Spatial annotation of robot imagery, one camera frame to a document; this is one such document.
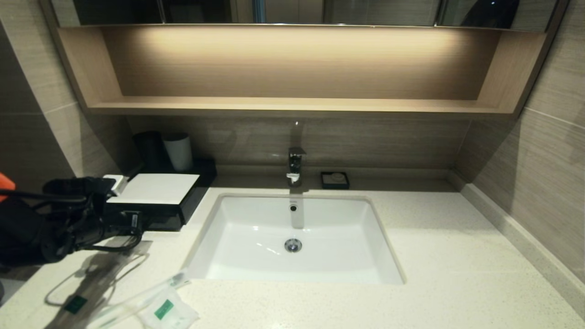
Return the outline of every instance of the wooden shelf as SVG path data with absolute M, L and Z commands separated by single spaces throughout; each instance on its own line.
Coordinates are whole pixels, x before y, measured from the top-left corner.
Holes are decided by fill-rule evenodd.
M 104 115 L 516 118 L 546 33 L 340 26 L 47 23 L 81 106 Z
M 335 116 L 396 113 L 413 116 L 419 113 L 502 115 L 498 108 L 482 106 L 477 101 L 459 100 L 377 100 L 354 98 L 275 98 L 275 97 L 145 97 L 125 96 L 97 103 L 89 109 L 95 114 L 123 115 L 225 115 L 229 113 L 264 116 L 267 112 L 290 112 L 291 115 Z

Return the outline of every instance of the sink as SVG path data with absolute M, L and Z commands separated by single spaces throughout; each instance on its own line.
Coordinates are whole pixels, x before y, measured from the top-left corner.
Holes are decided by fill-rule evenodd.
M 366 200 L 224 196 L 203 233 L 196 279 L 404 284 Z

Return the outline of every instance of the white quartz countertop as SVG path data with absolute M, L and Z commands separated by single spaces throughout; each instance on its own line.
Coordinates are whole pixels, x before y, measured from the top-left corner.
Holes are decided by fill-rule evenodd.
M 185 265 L 223 194 L 288 194 L 285 189 L 209 189 L 181 232 L 147 232 L 149 257 L 119 280 L 109 304 L 132 297 Z M 368 198 L 406 284 L 192 280 L 178 289 L 199 312 L 192 328 L 585 328 L 540 273 L 454 191 L 310 190 L 307 197 Z M 69 278 L 95 252 L 43 266 L 6 305 L 0 328 L 45 328 L 80 280 Z M 115 328 L 143 328 L 131 317 Z

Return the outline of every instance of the beige wall tile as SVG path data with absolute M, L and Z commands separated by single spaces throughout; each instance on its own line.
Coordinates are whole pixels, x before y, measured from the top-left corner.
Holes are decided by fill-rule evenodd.
M 77 177 L 124 173 L 139 164 L 124 116 L 84 114 L 77 103 L 45 116 Z
M 0 19 L 43 112 L 76 102 L 38 0 L 0 0 Z
M 585 282 L 585 129 L 529 109 L 473 122 L 456 166 Z
M 468 121 L 135 117 L 133 132 L 184 131 L 196 154 L 223 165 L 285 165 L 291 145 L 310 166 L 448 168 Z
M 5 114 L 40 114 L 40 108 L 0 23 L 0 115 Z
M 573 0 L 526 105 L 585 127 L 585 0 Z
M 51 179 L 73 177 L 42 114 L 0 116 L 0 150 L 0 172 L 20 190 L 39 192 Z
M 456 167 L 585 282 L 585 0 L 517 123 L 474 121 Z

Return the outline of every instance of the green label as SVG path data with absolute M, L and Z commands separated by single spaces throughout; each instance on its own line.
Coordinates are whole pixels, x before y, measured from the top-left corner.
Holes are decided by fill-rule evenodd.
M 68 312 L 73 313 L 73 314 L 77 314 L 77 312 L 79 312 L 79 310 L 81 310 L 81 308 L 83 307 L 83 305 L 85 305 L 85 303 L 87 303 L 87 299 L 85 299 L 81 296 L 75 296 L 75 297 L 73 297 L 73 299 L 71 299 L 69 301 L 69 303 L 67 303 L 67 305 L 65 306 L 65 311 L 68 311 Z
M 163 305 L 161 307 L 159 307 L 158 310 L 156 310 L 156 312 L 154 312 L 154 315 L 159 318 L 159 320 L 162 320 L 163 317 L 168 313 L 168 311 L 170 311 L 173 308 L 173 304 L 171 303 L 170 300 L 166 300 Z

